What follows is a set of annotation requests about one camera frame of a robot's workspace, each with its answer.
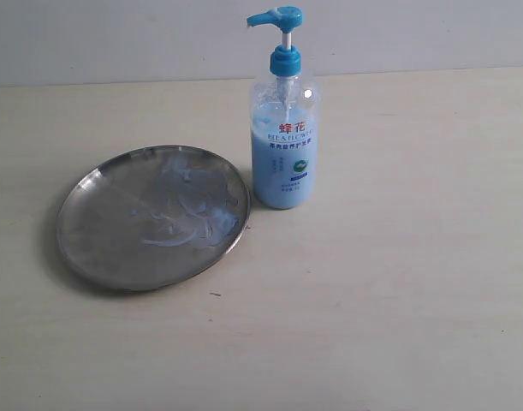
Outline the round stainless steel plate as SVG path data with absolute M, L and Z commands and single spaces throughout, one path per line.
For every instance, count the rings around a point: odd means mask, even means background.
M 239 222 L 215 247 L 146 245 L 155 222 L 144 210 L 154 182 L 169 158 L 181 154 L 190 166 L 218 170 L 238 200 Z M 247 226 L 251 194 L 227 159 L 193 146 L 149 146 L 123 153 L 82 177 L 63 201 L 56 240 L 66 265 L 84 281 L 117 292 L 149 292 L 195 277 L 222 259 Z

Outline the blue pump lotion bottle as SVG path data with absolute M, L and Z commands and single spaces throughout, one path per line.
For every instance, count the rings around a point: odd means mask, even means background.
M 269 73 L 254 81 L 250 103 L 253 191 L 266 206 L 285 210 L 312 193 L 318 157 L 321 93 L 303 71 L 292 32 L 302 11 L 281 6 L 247 18 L 249 27 L 273 25 L 281 44 L 270 54 Z

